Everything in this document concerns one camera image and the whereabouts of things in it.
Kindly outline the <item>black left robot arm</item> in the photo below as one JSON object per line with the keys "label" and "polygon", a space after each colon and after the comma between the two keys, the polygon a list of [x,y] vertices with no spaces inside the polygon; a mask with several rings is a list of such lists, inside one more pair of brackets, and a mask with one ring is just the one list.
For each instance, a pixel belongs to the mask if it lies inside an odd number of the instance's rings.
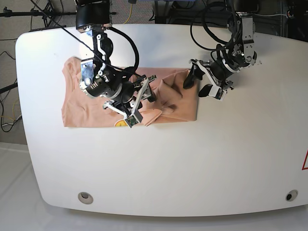
{"label": "black left robot arm", "polygon": [[[201,44],[198,47],[216,56],[207,62],[190,60],[192,67],[184,80],[184,89],[192,88],[196,80],[203,80],[205,77],[210,82],[199,91],[200,98],[210,96],[222,101],[228,90],[234,89],[234,82],[229,79],[230,76],[254,65],[257,60],[252,14],[258,11],[258,7],[257,0],[223,0],[209,3],[199,12],[205,32],[217,42],[217,45],[213,49]],[[205,17],[211,9],[222,9],[231,13],[227,20],[227,29],[231,32],[230,40],[218,38],[209,29]]]}

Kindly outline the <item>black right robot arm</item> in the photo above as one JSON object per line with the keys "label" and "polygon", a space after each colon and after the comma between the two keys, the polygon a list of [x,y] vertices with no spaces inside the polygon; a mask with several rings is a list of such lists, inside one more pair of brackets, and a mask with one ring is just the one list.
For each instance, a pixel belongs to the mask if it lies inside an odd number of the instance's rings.
{"label": "black right robot arm", "polygon": [[[139,109],[142,101],[156,101],[156,95],[150,87],[155,76],[137,74],[140,56],[133,40],[124,32],[112,26],[111,1],[77,0],[76,30],[88,36],[92,45],[89,50],[93,57],[81,61],[80,88],[89,97],[104,97],[104,109],[111,109],[124,118],[141,121]],[[115,67],[110,57],[114,50],[113,42],[106,30],[125,38],[134,52],[134,64],[126,68]]]}

